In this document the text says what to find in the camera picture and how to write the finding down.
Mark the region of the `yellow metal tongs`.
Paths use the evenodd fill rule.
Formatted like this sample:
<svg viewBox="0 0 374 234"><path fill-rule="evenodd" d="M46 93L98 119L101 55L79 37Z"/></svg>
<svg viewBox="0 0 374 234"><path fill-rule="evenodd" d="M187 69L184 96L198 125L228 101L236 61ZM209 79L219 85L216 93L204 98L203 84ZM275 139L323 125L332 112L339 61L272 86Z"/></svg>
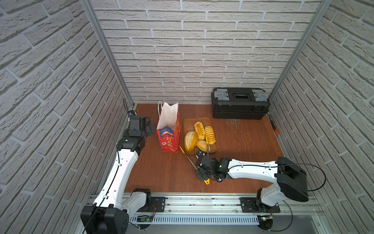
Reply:
<svg viewBox="0 0 374 234"><path fill-rule="evenodd" d="M181 149L181 151L182 151L182 153L187 157L187 159L188 159L188 161L192 164L192 166L194 167L194 169L196 170L197 169L197 167L196 167L196 165L192 162L192 160L190 159L190 157L185 153L185 151L180 147L180 149ZM200 149L195 153L195 156L196 156L196 158L198 159L199 158L199 156L200 155L205 155L205 153L206 152L203 152L203 151L201 151ZM208 180L208 181L206 181L206 182L204 182L206 185L210 185L210 180Z"/></svg>

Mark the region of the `large oval golden bun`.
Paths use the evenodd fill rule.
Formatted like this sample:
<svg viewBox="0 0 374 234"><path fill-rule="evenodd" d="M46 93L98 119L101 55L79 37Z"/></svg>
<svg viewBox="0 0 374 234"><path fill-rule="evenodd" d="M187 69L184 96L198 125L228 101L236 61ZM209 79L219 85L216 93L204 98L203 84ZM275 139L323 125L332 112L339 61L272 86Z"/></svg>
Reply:
<svg viewBox="0 0 374 234"><path fill-rule="evenodd" d="M194 147L198 144L199 137L195 131L189 131L184 138L184 145L187 152L192 152Z"/></svg>

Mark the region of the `sugared round bun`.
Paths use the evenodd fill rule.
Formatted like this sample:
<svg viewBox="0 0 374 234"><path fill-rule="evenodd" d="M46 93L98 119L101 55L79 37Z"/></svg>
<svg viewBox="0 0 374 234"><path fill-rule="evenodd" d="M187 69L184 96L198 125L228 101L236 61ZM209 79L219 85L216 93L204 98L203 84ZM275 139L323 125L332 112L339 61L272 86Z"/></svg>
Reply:
<svg viewBox="0 0 374 234"><path fill-rule="evenodd" d="M203 152L208 152L208 151L210 151L210 146L209 146L209 144L206 142L206 141L204 141L204 140L199 140L198 141L198 143L197 143L197 147L201 150L201 151L203 151Z"/></svg>

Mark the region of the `red white paper bag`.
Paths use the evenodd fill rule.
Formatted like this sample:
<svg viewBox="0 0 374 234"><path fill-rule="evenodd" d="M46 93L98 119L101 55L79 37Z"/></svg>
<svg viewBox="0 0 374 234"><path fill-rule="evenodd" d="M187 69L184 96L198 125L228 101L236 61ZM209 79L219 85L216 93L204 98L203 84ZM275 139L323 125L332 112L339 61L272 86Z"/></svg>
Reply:
<svg viewBox="0 0 374 234"><path fill-rule="evenodd" d="M179 104L169 105L160 101L157 110L159 121L156 132L161 150L166 153L177 153L181 131Z"/></svg>

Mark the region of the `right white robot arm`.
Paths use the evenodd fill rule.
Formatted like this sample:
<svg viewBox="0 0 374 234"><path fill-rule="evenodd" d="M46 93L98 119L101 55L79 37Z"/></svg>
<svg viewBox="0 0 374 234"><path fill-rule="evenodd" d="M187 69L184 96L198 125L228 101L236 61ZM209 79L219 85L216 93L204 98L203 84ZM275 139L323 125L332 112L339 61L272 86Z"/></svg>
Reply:
<svg viewBox="0 0 374 234"><path fill-rule="evenodd" d="M279 157L276 161L248 162L229 158L208 158L200 155L195 163L196 175L201 182L225 179L248 178L270 182L260 188L252 209L258 212L271 212L279 202L290 199L297 202L309 200L307 173L291 160Z"/></svg>

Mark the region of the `brown wooden tray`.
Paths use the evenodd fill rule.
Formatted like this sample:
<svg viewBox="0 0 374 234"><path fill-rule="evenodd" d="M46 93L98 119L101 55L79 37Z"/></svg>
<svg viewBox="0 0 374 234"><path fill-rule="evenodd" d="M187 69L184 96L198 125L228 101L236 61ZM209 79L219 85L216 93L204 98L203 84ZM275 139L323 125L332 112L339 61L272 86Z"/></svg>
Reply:
<svg viewBox="0 0 374 234"><path fill-rule="evenodd" d="M194 124L196 122L201 122L203 124L203 126L211 126L213 127L213 123L212 123L212 120L209 118L209 117L200 117L200 118L186 118L183 120L183 137L190 131L195 131L195 128L194 128ZM209 152L210 153L215 153L217 152L218 150L218 145L217 145L218 142L215 142L214 144L210 145L210 149L211 151ZM185 150L185 153L188 154L188 155L193 155L194 154L194 151L186 151Z"/></svg>

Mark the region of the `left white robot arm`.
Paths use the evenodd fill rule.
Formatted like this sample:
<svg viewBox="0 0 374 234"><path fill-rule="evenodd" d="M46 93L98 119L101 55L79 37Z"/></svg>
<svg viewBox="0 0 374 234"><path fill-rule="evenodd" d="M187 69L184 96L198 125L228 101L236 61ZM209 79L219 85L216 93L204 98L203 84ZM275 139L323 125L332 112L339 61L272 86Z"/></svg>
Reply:
<svg viewBox="0 0 374 234"><path fill-rule="evenodd" d="M133 115L129 127L116 144L112 169L92 205L84 206L80 218L84 234L124 234L130 218L141 208L150 207L149 189L137 189L127 199L124 189L147 137L155 133L149 117Z"/></svg>

